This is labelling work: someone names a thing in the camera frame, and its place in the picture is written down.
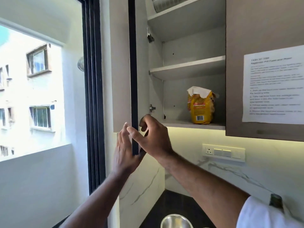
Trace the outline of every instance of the building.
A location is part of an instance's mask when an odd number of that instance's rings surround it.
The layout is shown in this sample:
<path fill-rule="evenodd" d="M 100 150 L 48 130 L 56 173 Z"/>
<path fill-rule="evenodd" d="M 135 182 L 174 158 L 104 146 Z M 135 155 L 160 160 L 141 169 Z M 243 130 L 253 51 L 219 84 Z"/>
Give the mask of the building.
<path fill-rule="evenodd" d="M 9 29 L 0 45 L 0 157 L 63 141 L 61 48 Z"/>

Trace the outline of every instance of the pet food bag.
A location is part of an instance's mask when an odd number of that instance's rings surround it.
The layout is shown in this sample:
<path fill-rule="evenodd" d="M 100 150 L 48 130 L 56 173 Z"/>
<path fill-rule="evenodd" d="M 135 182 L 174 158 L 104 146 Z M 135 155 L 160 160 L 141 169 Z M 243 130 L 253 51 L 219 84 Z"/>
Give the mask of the pet food bag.
<path fill-rule="evenodd" d="M 215 94 L 211 90 L 192 86 L 188 90 L 188 110 L 196 124 L 209 124 L 213 119 Z"/>

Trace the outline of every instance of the black countertop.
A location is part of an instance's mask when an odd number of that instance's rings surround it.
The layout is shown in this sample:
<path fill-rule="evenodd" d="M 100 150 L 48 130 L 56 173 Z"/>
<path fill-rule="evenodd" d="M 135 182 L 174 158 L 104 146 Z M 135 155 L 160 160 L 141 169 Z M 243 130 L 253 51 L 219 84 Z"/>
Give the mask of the black countertop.
<path fill-rule="evenodd" d="M 162 193 L 140 228 L 160 228 L 163 218 L 169 214 L 183 215 L 193 228 L 216 228 L 193 198 L 169 190 Z"/>

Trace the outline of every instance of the switch panel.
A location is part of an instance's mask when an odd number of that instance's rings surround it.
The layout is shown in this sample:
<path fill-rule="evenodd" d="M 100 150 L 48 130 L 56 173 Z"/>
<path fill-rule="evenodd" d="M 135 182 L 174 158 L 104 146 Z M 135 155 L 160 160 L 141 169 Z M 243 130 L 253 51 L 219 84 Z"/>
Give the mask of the switch panel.
<path fill-rule="evenodd" d="M 203 156 L 245 162 L 245 149 L 203 144 Z"/>

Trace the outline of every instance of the sky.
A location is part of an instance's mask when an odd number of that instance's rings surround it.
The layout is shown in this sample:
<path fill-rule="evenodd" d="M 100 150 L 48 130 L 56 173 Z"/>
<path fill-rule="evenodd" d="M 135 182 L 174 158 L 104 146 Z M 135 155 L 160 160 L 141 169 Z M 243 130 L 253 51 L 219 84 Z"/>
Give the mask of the sky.
<path fill-rule="evenodd" d="M 9 39 L 9 29 L 0 25 L 0 46 Z"/>

